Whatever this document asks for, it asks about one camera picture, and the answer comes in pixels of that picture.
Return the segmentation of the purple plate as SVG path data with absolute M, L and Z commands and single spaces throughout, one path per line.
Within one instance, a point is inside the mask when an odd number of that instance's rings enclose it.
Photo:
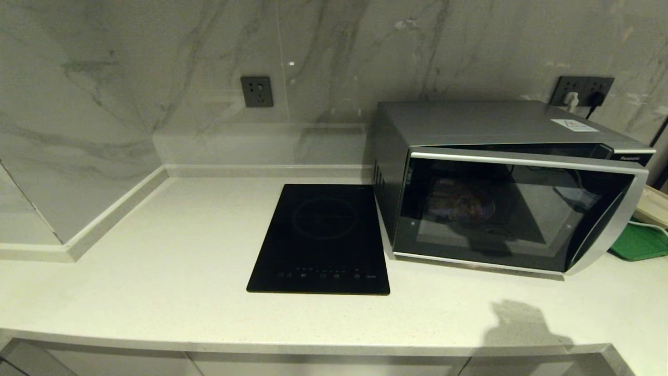
M 427 213 L 446 223 L 481 223 L 495 212 L 496 203 L 486 191 L 456 179 L 437 179 L 428 197 Z

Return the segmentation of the dark glass microwave door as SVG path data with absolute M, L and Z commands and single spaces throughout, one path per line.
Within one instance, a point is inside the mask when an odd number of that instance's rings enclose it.
M 520 152 L 412 147 L 397 257 L 573 275 L 615 243 L 632 216 L 648 171 L 620 160 Z M 496 203 L 481 223 L 446 223 L 427 213 L 437 179 L 478 186 Z

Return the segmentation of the silver microwave oven body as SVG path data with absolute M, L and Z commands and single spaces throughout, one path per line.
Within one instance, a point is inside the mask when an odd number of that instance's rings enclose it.
M 410 148 L 467 148 L 530 154 L 582 148 L 586 159 L 646 167 L 655 150 L 594 121 L 540 101 L 380 102 L 367 129 L 365 161 L 387 235 L 394 243 Z

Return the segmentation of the black induction cooktop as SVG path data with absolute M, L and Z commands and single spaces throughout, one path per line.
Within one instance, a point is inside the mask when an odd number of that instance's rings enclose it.
M 284 185 L 246 290 L 389 295 L 372 186 Z

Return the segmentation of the green cutting board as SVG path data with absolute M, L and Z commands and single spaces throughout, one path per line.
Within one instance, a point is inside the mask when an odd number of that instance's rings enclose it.
M 628 262 L 664 257 L 668 255 L 668 230 L 630 221 L 609 252 Z

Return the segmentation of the cream power strip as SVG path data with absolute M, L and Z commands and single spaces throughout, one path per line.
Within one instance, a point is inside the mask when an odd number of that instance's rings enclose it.
M 641 223 L 668 229 L 668 194 L 645 185 L 633 217 Z

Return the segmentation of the beige corner cabinet panel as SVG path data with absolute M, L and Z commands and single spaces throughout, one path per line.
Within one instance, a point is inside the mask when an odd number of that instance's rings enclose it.
M 78 376 L 40 345 L 12 339 L 0 349 L 0 376 Z

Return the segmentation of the grey single wall socket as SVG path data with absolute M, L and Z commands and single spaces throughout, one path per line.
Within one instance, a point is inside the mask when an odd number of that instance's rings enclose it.
M 244 76 L 240 78 L 244 104 L 250 109 L 274 107 L 270 78 L 266 76 Z

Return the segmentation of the grey double wall socket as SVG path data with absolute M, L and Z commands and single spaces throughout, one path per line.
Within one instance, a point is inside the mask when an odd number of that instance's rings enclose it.
M 563 98 L 567 92 L 578 92 L 579 107 L 589 107 L 589 96 L 594 92 L 606 93 L 606 99 L 615 78 L 601 76 L 561 76 L 556 81 L 549 105 L 564 107 Z

